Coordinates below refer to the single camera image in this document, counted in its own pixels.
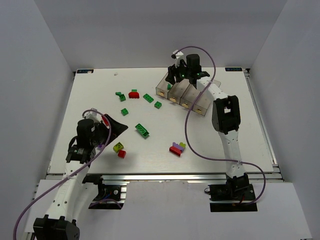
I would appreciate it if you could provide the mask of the green 2x2 brick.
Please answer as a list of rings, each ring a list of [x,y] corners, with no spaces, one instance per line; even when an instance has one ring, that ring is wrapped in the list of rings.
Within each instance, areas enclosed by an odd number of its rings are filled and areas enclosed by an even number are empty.
[[[123,116],[126,116],[129,114],[129,111],[126,108],[123,108],[120,112]]]
[[[162,106],[162,103],[157,101],[155,104],[154,104],[154,107],[157,108],[157,109],[160,109]]]

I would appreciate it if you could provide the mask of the red brick near left arm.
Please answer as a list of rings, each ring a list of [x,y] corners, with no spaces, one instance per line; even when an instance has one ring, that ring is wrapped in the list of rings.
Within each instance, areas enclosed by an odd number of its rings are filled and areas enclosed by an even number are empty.
[[[109,126],[108,119],[106,117],[103,117],[102,119],[104,121],[104,124],[108,127]]]

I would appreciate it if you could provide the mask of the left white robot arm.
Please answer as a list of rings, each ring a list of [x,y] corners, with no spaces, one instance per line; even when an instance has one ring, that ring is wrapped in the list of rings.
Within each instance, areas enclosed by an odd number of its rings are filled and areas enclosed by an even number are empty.
[[[127,129],[127,125],[119,123],[108,114],[102,115],[101,119],[88,114],[78,121],[76,136],[68,144],[61,184],[44,217],[36,218],[33,223],[36,239],[80,238],[78,219],[98,196],[102,186],[101,176],[88,173],[92,160],[97,156],[96,149],[104,150]]]

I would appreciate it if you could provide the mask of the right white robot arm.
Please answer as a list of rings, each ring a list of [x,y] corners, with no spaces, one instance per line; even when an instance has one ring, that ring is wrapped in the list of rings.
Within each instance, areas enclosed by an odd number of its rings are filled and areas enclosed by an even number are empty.
[[[175,63],[168,67],[166,81],[175,85],[188,80],[199,95],[206,94],[212,100],[212,125],[218,132],[226,158],[226,177],[241,179],[246,175],[239,147],[239,127],[241,124],[239,99],[235,95],[227,95],[218,87],[210,75],[202,70],[200,56],[189,54],[184,56],[181,51],[171,55]]]

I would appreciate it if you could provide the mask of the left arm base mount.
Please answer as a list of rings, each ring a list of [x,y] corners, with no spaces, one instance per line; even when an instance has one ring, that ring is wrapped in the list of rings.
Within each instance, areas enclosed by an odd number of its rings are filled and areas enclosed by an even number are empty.
[[[97,195],[89,205],[91,210],[121,210],[125,202],[126,185],[123,183],[105,182],[102,175],[89,174],[82,181],[92,183]]]

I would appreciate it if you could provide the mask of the red brick with green top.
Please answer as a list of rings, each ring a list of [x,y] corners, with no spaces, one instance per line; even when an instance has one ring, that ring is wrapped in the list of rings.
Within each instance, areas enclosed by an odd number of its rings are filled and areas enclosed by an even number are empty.
[[[138,93],[137,89],[132,89],[129,93],[128,93],[128,97],[130,99],[139,99],[140,98],[140,94]]]

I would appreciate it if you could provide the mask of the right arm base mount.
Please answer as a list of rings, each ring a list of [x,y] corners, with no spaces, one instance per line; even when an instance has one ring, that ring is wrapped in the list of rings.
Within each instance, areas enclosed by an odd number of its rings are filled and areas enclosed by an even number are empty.
[[[240,177],[227,177],[224,184],[211,184],[204,189],[210,198],[212,213],[257,212],[253,185],[245,173]]]

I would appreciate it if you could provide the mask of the green 2x3 brick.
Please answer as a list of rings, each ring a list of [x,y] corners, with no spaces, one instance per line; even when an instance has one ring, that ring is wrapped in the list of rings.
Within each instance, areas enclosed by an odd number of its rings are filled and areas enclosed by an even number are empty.
[[[148,103],[152,103],[154,101],[154,98],[151,97],[149,94],[144,94],[143,98],[148,102]]]

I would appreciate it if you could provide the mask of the green long brick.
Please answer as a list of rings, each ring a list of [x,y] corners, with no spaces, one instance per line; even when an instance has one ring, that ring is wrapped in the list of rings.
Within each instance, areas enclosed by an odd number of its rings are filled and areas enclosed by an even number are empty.
[[[144,128],[140,123],[138,123],[135,126],[135,128],[143,138],[147,138],[150,135],[150,133],[147,131],[147,129]]]

